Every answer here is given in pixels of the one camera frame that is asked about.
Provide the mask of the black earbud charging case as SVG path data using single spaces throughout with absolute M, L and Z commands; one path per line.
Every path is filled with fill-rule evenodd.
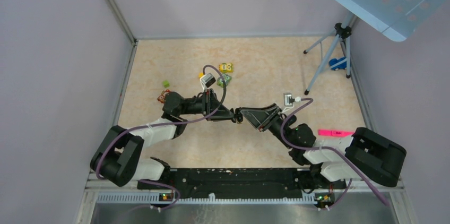
M 241 113 L 241 108 L 236 108 L 234 110 L 234 123 L 241 124 L 244 121 L 243 115 Z

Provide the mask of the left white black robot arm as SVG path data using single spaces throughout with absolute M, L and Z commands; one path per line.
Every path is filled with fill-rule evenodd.
M 142 150 L 179 137 L 190 122 L 183 115 L 201 114 L 201 120 L 235 120 L 235 113 L 223 105 L 212 89 L 192 98 L 170 91 L 165 95 L 162 116 L 154 122 L 133 128 L 110 128 L 91 159 L 96 177 L 122 187 L 131 180 L 146 179 L 156 188 L 170 182 L 168 165 L 156 158 L 140 162 Z

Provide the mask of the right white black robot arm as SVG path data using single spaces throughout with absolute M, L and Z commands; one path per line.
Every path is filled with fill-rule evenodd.
M 242 107 L 237 113 L 258 131 L 270 131 L 290 149 L 289 155 L 297 164 L 320 167 L 311 173 L 311 181 L 318 188 L 363 176 L 385 187 L 398 184 L 406 149 L 366 127 L 339 139 L 319 140 L 307 124 L 291 128 L 295 115 L 284 115 L 276 104 Z

